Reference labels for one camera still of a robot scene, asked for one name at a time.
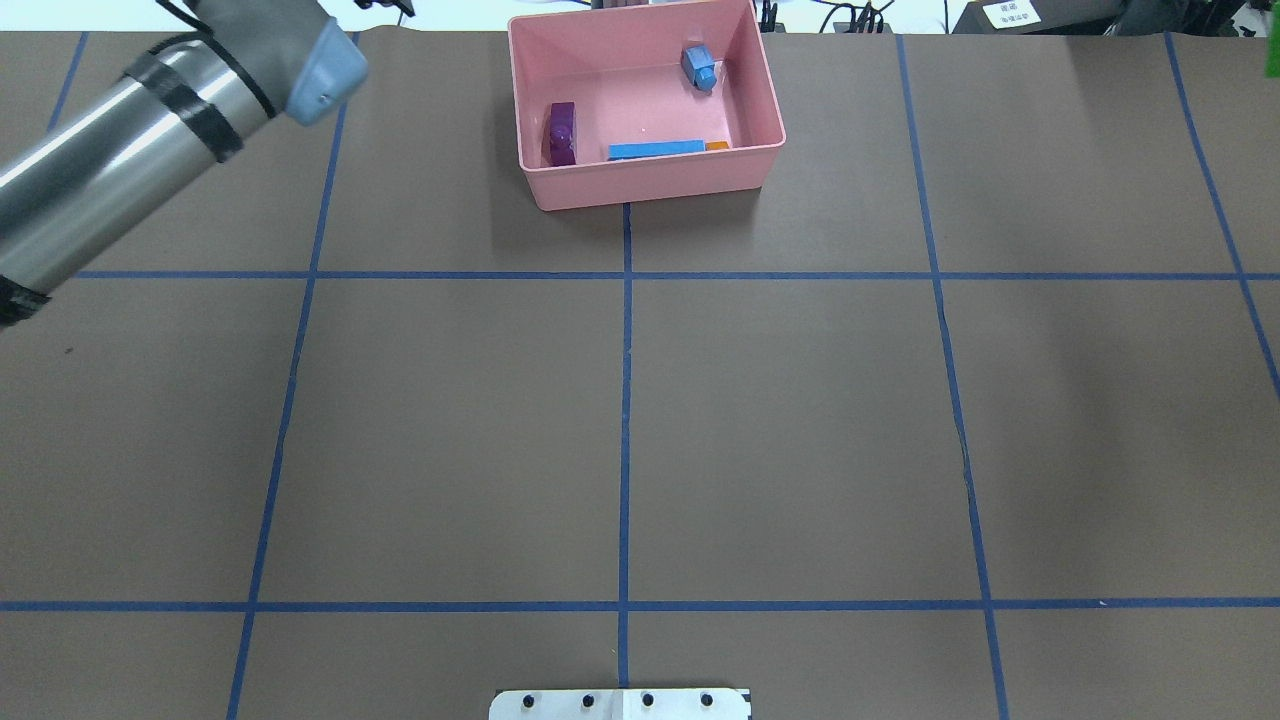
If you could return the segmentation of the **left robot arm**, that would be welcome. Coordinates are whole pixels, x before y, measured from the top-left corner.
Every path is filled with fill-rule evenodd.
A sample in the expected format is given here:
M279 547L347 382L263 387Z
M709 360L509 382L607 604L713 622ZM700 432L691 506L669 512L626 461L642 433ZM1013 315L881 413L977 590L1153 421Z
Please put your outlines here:
M308 127L369 61L317 1L168 1L188 31L140 54L3 168L1 323L52 292L278 117Z

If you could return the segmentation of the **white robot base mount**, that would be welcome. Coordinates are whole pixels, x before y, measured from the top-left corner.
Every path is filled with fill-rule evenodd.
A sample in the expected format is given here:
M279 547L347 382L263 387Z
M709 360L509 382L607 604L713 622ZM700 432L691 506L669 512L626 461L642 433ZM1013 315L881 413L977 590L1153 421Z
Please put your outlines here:
M724 687L502 691L489 719L753 719L750 692Z

